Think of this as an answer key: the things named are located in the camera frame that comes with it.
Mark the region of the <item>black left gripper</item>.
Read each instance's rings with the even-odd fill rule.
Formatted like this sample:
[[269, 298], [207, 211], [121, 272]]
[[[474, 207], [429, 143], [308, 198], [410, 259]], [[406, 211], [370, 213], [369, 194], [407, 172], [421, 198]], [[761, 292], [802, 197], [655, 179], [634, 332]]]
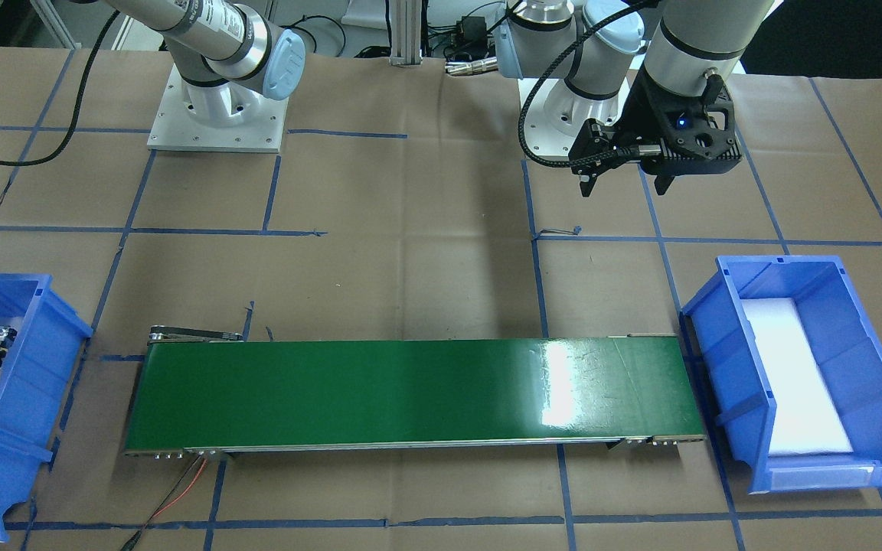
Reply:
[[[659, 147], [658, 155], [644, 157], [641, 163], [644, 172], [655, 176], [655, 193], [661, 197], [676, 177], [724, 174], [743, 157], [733, 101], [724, 78], [711, 70], [701, 77], [700, 91], [693, 96], [665, 90], [640, 70], [615, 130], [619, 146]], [[602, 122], [581, 125], [568, 160], [582, 197], [591, 195], [600, 174], [626, 163], [619, 153]]]

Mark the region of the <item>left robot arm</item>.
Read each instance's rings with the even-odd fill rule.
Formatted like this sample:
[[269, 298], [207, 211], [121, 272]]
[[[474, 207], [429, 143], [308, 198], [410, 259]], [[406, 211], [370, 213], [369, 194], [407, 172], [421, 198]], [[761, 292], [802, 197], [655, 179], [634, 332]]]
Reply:
[[728, 77], [769, 1], [508, 1], [493, 38], [502, 76], [533, 80], [518, 142], [591, 195], [628, 163], [662, 195], [742, 160]]

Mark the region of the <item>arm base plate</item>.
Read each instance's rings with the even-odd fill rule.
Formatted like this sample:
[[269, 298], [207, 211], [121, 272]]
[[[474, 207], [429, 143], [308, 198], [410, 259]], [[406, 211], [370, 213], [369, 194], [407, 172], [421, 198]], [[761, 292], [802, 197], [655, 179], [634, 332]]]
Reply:
[[542, 158], [567, 161], [585, 121], [600, 121], [607, 132], [615, 129], [629, 91], [630, 85], [624, 78], [616, 96], [591, 100], [577, 96], [563, 80], [550, 78], [538, 91], [526, 115], [524, 134], [528, 147]]
[[279, 154], [288, 103], [234, 83], [196, 86], [172, 67], [147, 146], [165, 152]]

